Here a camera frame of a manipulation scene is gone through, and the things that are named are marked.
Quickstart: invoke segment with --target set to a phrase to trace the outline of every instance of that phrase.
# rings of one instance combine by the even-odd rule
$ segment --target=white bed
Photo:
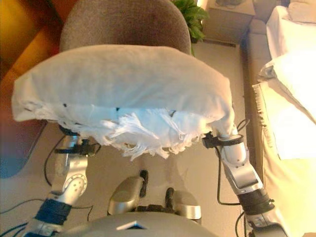
[[[291,21],[287,7],[277,6],[267,22],[267,38],[272,59],[316,44],[316,24]]]
[[[316,233],[316,25],[292,22],[287,8],[277,6],[267,37],[273,60],[253,86],[263,181],[292,236],[302,237]],[[298,57],[301,52],[310,57]]]

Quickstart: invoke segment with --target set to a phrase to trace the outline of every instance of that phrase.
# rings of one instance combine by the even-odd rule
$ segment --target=wire
[[[0,215],[5,214],[5,213],[7,213],[7,212],[10,212],[10,211],[12,211],[13,209],[17,208],[18,206],[23,205],[23,204],[25,204],[25,203],[27,203],[27,202],[30,202],[30,201],[45,201],[45,200],[44,200],[44,199],[40,199],[40,198],[34,198],[34,199],[27,200],[27,201],[23,201],[23,202],[21,202],[21,203],[15,205],[14,207],[12,207],[12,208],[6,210],[6,211],[0,212]]]
[[[219,149],[215,147],[216,152],[218,154],[218,179],[217,179],[217,202],[221,205],[225,206],[238,206],[240,203],[226,203],[221,202],[220,200],[220,192],[221,192],[221,173],[222,173],[222,166],[221,166],[221,154],[219,152]]]
[[[14,230],[20,228],[20,227],[25,227],[27,224],[28,224],[28,222],[23,223],[23,224],[18,225],[18,226],[15,226],[15,227],[12,227],[11,229],[7,230],[6,232],[3,232],[3,233],[0,235],[0,237],[3,237],[3,236],[5,236],[6,234],[8,234],[8,233],[10,233],[10,232],[12,232],[12,231],[14,231]]]
[[[96,156],[96,155],[98,154],[98,152],[100,151],[101,147],[102,147],[100,143],[93,143],[93,144],[92,144],[92,146],[95,146],[95,145],[98,145],[99,147],[98,147],[98,149],[96,150],[96,152],[95,152],[94,154],[92,154],[91,156],[89,156],[89,157],[94,157],[94,156]]]
[[[249,119],[244,119],[244,120],[242,120],[239,124],[238,124],[238,126],[237,126],[237,131],[239,132],[239,131],[241,131],[242,129],[244,129],[246,126],[248,126],[248,124],[250,123],[250,120]]]
[[[242,218],[242,216],[245,214],[245,212],[243,211],[237,218],[236,223],[235,223],[235,234],[236,237],[239,237],[238,235],[238,222],[240,221],[240,219]]]
[[[20,232],[24,231],[24,230],[25,230],[25,227],[21,228],[21,229],[18,230],[18,231],[14,234],[14,236],[12,236],[12,237],[17,237],[18,234],[19,234]]]
[[[89,222],[90,221],[90,214],[91,214],[91,212],[92,212],[92,210],[93,210],[93,207],[94,207],[94,205],[92,205],[92,206],[87,206],[87,207],[79,207],[79,206],[76,206],[76,207],[73,207],[73,209],[88,209],[88,208],[90,208],[90,210],[89,210],[89,212],[88,212],[88,216],[87,216],[87,221]]]
[[[0,212],[0,214],[2,215],[2,214],[5,214],[5,213],[8,213],[8,212],[12,211],[13,209],[17,208],[18,206],[23,205],[23,204],[25,204],[27,202],[30,202],[30,201],[42,201],[42,202],[44,202],[45,200],[44,199],[40,199],[40,198],[34,198],[34,199],[26,200],[26,201],[23,201],[23,202],[15,205],[15,206],[13,206],[12,208],[10,208],[10,209],[8,209],[6,211]],[[88,209],[88,208],[90,208],[90,211],[88,213],[88,219],[89,219],[89,215],[90,215],[90,213],[91,213],[91,211],[93,209],[93,205],[92,206],[83,206],[83,207],[81,207],[81,206],[73,206],[72,207],[72,209]]]
[[[88,222],[89,222],[89,217],[90,217],[90,214],[91,214],[92,210],[93,210],[93,205],[91,206],[91,209],[88,212],[88,216],[87,216],[87,221]]]
[[[243,234],[244,234],[244,237],[247,237],[246,215],[243,215]]]
[[[56,149],[56,147],[59,145],[59,143],[61,143],[61,141],[66,137],[66,135],[64,135],[61,139],[59,139],[59,141],[56,143],[56,145],[51,149],[51,151],[49,152],[46,160],[45,160],[45,163],[44,163],[44,177],[45,177],[45,180],[46,180],[46,183],[51,186],[51,182],[48,180],[48,177],[47,177],[47,171],[46,171],[46,167],[47,167],[47,162],[48,162],[48,159],[49,157],[51,156],[51,154],[53,153],[53,151]]]

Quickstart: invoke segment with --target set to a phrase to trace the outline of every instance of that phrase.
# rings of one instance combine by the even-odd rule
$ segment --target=white pillow
[[[267,63],[260,75],[276,77],[284,91],[303,107],[316,124],[316,46],[292,51]]]
[[[48,119],[102,145],[167,157],[210,130],[233,127],[227,78],[169,47],[96,45],[60,53],[14,85],[17,121]]]
[[[294,22],[316,23],[316,0],[301,0],[291,2],[289,15]]]

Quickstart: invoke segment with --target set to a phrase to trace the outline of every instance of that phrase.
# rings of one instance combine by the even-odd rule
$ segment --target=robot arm
[[[57,149],[52,190],[36,216],[27,224],[24,237],[50,237],[63,229],[72,205],[87,187],[86,168],[93,146],[77,134],[66,134]]]
[[[249,162],[249,152],[243,143],[243,136],[236,127],[231,135],[213,137],[208,133],[203,139],[206,148],[219,146],[220,158],[226,177],[245,211],[253,228],[253,237],[290,237],[286,224],[263,188],[255,169]]]

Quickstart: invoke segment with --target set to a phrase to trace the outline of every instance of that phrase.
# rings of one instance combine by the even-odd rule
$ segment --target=beige floor
[[[231,88],[236,111],[236,123],[244,119],[244,99],[242,68],[239,48],[218,44],[198,43],[196,57],[231,80]],[[24,169],[9,179],[0,180],[1,211],[31,198],[45,198],[50,188],[43,176],[44,160],[62,137],[56,124],[49,124]],[[181,154],[164,160],[148,155],[130,162],[112,147],[103,147],[99,154],[89,159],[87,169],[88,187],[77,205],[94,209],[90,219],[106,215],[109,198],[115,187],[127,176],[138,174],[140,169],[149,171],[147,196],[141,204],[163,204],[165,190],[175,189],[191,192],[202,207],[202,224],[220,237],[235,236],[235,221],[240,214],[239,207],[220,206],[216,202],[217,157],[213,150],[207,150],[201,143],[195,144]],[[53,158],[48,163],[48,177],[52,178]],[[223,176],[222,201],[236,202],[237,198]],[[32,218],[40,202],[24,204],[12,212],[1,215],[1,232]],[[66,227],[86,222],[88,210],[72,210]]]

